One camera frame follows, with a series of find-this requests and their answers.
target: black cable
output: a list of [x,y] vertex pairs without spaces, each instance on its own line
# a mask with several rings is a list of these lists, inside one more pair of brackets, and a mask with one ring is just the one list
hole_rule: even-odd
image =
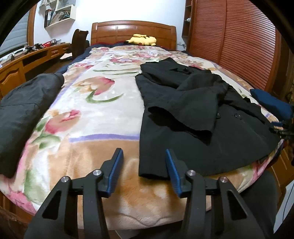
[[284,218],[285,210],[286,210],[286,207],[287,207],[287,203],[288,203],[288,201],[289,201],[289,198],[290,198],[290,196],[291,196],[291,193],[292,193],[293,187],[294,187],[294,183],[293,183],[293,185],[292,185],[292,188],[291,188],[290,194],[289,194],[289,196],[288,196],[288,199],[287,199],[286,205],[285,205],[285,207],[284,207],[284,211],[283,211],[283,221],[284,221],[284,219],[285,219],[285,218]]

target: blanket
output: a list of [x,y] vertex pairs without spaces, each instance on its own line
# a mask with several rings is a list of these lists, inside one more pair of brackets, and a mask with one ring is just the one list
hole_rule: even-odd
[[[63,74],[63,89],[28,139],[15,176],[8,179],[0,175],[0,190],[34,215],[62,176],[84,177],[99,169],[120,147],[124,151],[122,172],[115,192],[103,199],[108,229],[142,229],[182,220],[186,199],[177,197],[170,182],[138,176],[144,106],[135,75],[140,73],[140,64],[168,57],[186,66],[210,69],[240,95],[257,103],[250,96],[250,85],[207,60],[150,46],[93,48],[88,57],[70,65]],[[269,121],[277,121],[264,108],[262,113]],[[281,144],[263,163],[254,162],[222,175],[243,191],[258,179]],[[206,207],[211,208],[210,197]],[[79,196],[79,228],[83,228],[82,217]]]

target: window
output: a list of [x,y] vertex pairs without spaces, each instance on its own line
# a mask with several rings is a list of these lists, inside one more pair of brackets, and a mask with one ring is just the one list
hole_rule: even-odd
[[0,47],[0,57],[27,45],[29,11],[19,20]]

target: wooden desk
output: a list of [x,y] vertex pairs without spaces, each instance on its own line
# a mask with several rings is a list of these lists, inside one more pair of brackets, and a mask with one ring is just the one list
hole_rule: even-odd
[[27,55],[22,55],[0,68],[0,99],[9,91],[26,82],[25,74],[41,64],[60,57],[69,48],[69,43],[44,48]]

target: pikachu plush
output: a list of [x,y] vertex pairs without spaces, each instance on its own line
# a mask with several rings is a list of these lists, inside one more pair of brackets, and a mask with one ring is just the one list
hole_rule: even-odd
[[134,34],[130,40],[127,40],[125,42],[138,44],[140,46],[155,46],[156,38],[147,35]]

